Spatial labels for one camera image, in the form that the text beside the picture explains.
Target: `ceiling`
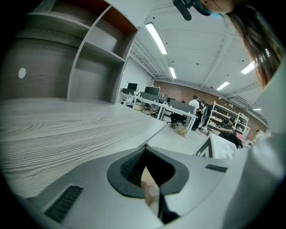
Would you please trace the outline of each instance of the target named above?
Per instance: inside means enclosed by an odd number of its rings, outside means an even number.
[[[168,52],[162,55],[145,26],[136,36],[130,57],[154,79],[169,81],[229,98],[242,108],[257,107],[261,94],[255,71],[240,71],[249,58],[233,27],[222,17],[206,17],[191,9],[192,20],[185,21],[172,0],[155,0],[145,20],[153,22]],[[174,67],[176,79],[169,67]],[[225,81],[230,84],[215,90]]]

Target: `man in white shirt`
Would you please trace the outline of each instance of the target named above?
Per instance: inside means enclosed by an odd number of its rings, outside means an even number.
[[[200,109],[200,103],[198,102],[197,98],[198,98],[198,97],[197,97],[196,95],[194,95],[194,96],[193,96],[193,100],[189,102],[189,105],[195,107],[195,109],[194,109],[194,111],[193,111],[193,114],[194,114],[194,115],[196,115],[196,111],[197,111],[198,109]]]

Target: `black hair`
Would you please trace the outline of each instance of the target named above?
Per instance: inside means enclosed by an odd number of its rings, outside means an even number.
[[[269,24],[254,8],[236,6],[226,14],[254,61],[258,81],[265,87],[280,66],[282,50]]]

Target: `fluorescent ceiling light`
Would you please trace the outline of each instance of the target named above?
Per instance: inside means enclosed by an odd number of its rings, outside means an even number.
[[[251,62],[249,65],[247,65],[244,69],[241,70],[241,73],[243,74],[247,74],[249,73],[251,70],[253,70],[255,68],[255,64],[254,64],[254,61]]]
[[[175,70],[174,70],[174,68],[169,68],[169,69],[170,69],[170,72],[171,72],[171,74],[172,74],[173,78],[175,78],[175,79],[176,79],[176,74],[175,74]]]
[[[149,33],[151,34],[151,36],[153,37],[153,39],[155,40],[156,44],[158,45],[161,53],[163,55],[166,55],[167,54],[167,51],[165,49],[165,46],[157,32],[157,30],[155,29],[153,23],[149,23],[149,24],[146,24],[145,27],[147,28],[147,30],[149,31]]]
[[[221,86],[219,86],[219,87],[217,88],[217,90],[220,91],[221,89],[223,89],[224,87],[226,87],[226,86],[229,85],[229,84],[230,84],[230,82],[225,81]]]

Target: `wooden desk surface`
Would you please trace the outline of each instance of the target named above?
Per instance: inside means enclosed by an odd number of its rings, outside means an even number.
[[[0,121],[1,169],[25,198],[85,161],[145,144],[166,125],[121,104],[55,98],[2,103]]]

